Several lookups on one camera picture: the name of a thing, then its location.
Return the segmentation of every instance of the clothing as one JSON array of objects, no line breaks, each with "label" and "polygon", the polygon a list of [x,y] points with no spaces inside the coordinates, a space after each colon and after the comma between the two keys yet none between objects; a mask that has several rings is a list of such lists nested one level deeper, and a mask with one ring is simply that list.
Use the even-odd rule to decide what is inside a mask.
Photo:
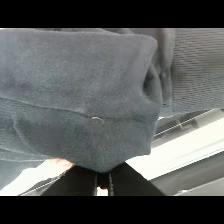
[{"label": "clothing", "polygon": [[1,160],[106,172],[160,115],[223,106],[224,29],[36,29],[0,30]]}]

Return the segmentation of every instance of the gray sweatshirt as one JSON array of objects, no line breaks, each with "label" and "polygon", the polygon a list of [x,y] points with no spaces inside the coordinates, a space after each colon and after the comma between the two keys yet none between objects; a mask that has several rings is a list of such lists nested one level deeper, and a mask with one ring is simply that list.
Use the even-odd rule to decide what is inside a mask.
[{"label": "gray sweatshirt", "polygon": [[35,29],[0,30],[4,162],[106,172],[150,153],[159,116],[223,108],[224,29]]}]

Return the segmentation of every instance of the person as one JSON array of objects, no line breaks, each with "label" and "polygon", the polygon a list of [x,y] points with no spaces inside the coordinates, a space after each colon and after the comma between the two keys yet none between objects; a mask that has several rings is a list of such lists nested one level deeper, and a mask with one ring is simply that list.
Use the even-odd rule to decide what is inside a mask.
[{"label": "person", "polygon": [[55,158],[107,172],[150,153],[159,116],[223,108],[223,40],[222,28],[0,30],[0,166],[17,164],[0,189]]}]

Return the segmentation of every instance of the black object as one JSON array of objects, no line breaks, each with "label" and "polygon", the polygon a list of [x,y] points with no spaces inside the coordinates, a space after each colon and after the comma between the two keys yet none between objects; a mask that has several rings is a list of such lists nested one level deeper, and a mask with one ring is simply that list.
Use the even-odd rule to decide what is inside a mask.
[{"label": "black object", "polygon": [[126,163],[103,174],[74,166],[42,196],[96,196],[97,187],[109,196],[165,196]]}]

